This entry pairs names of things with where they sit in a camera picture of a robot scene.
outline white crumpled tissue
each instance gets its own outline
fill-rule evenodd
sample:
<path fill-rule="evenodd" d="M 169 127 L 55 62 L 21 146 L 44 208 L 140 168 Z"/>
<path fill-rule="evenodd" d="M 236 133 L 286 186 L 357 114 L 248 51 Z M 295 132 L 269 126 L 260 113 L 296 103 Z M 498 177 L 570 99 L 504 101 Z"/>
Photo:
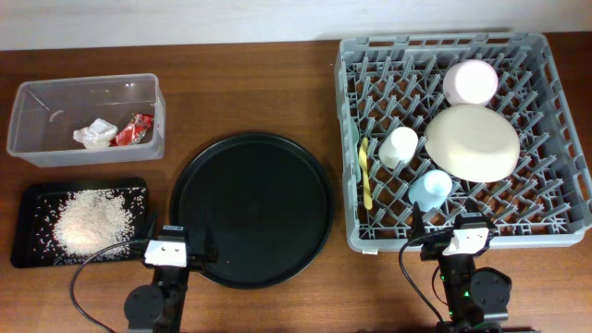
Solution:
<path fill-rule="evenodd" d="M 106 148 L 117 135 L 117 126 L 97 118 L 89 127 L 74 130 L 72 136 L 77 142 L 83 143 L 86 149 Z"/>

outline black plate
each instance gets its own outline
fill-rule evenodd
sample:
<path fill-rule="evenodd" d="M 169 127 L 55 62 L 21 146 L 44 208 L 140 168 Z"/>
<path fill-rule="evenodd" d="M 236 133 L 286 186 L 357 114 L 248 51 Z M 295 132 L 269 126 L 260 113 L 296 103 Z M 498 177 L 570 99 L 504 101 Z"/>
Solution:
<path fill-rule="evenodd" d="M 170 223 L 203 249 L 218 250 L 205 277 L 256 289 L 287 280 L 320 252 L 333 221 L 325 170 L 300 145 L 271 134 L 242 134 L 199 154 L 181 173 Z"/>
<path fill-rule="evenodd" d="M 10 255 L 10 262 L 14 267 L 66 265 L 80 261 L 80 258 L 67 258 L 66 253 L 57 246 L 47 248 L 47 242 L 56 244 L 52 230 L 53 224 L 59 219 L 57 207 L 60 201 L 65 201 L 69 192 L 85 190 L 114 190 L 115 193 L 123 195 L 124 208 L 133 215 L 130 224 L 134 227 L 134 235 L 131 238 L 145 237 L 147 230 L 144 220 L 148 190 L 144 179 L 103 179 L 31 185 L 23 192 L 20 201 L 17 232 Z M 138 196 L 143 196 L 142 203 L 135 200 Z M 97 259 L 97 261 L 123 261 L 137 259 L 137 257 L 137 254 L 129 252 L 114 259 Z"/>

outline pile of white grains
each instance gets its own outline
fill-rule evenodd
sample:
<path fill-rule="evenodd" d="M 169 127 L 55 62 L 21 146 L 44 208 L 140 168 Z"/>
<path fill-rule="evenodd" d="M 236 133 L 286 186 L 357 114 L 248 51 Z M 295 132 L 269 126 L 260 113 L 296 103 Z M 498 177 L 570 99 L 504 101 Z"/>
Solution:
<path fill-rule="evenodd" d="M 91 190 L 69 193 L 59 205 L 60 217 L 54 224 L 57 246 L 68 256 L 86 257 L 109 245 L 127 241 L 133 234 L 131 213 L 124 208 L 122 195 L 112 190 Z M 128 247 L 119 247 L 104 254 L 114 257 Z"/>

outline wooden table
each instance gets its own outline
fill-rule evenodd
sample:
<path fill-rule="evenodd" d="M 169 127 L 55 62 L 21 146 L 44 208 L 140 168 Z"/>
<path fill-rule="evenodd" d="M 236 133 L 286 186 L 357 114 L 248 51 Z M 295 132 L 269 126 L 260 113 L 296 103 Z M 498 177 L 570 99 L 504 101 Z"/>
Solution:
<path fill-rule="evenodd" d="M 592 158 L 592 33 L 549 35 L 579 138 Z M 71 305 L 74 266 L 16 269 L 9 263 L 19 198 L 32 183 L 140 176 L 151 209 L 167 221 L 181 169 L 209 144 L 245 130 L 299 142 L 327 169 L 337 197 L 325 249 L 300 275 L 263 290 L 232 290 L 191 275 L 182 327 L 190 332 L 404 332 L 436 318 L 404 279 L 393 253 L 362 256 L 345 241 L 339 125 L 333 62 L 338 42 L 103 48 L 0 53 L 0 146 L 16 89 L 26 80 L 154 73 L 166 99 L 162 160 L 102 166 L 37 168 L 0 152 L 0 331 L 98 331 Z M 592 235 L 571 248 L 490 251 L 478 266 L 512 277 L 507 327 L 545 332 L 592 329 Z M 430 290 L 435 263 L 406 254 L 410 274 L 443 314 Z M 92 265 L 81 275 L 82 306 L 116 331 L 127 320 L 128 293 L 152 280 L 139 263 Z"/>

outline black rectangular tray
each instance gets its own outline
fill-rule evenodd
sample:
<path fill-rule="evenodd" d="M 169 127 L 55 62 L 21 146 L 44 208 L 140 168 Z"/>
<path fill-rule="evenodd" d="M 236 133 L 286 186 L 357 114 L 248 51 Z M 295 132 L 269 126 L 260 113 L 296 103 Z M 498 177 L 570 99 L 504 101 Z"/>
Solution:
<path fill-rule="evenodd" d="M 60 201 L 68 198 L 69 192 L 86 190 L 113 190 L 125 199 L 124 208 L 132 214 L 131 225 L 134 227 L 132 239 L 146 237 L 149 226 L 146 222 L 148 189 L 142 178 L 84 180 L 65 183 L 35 184 L 22 194 L 15 240 L 12 246 L 10 262 L 16 268 L 41 267 L 52 265 L 76 264 L 80 258 L 68 258 L 57 246 L 47 249 L 48 241 L 53 239 L 53 224 L 59 219 L 57 207 Z M 98 262 L 113 262 L 137 259 L 134 251 L 118 255 L 116 258 L 97 258 Z"/>

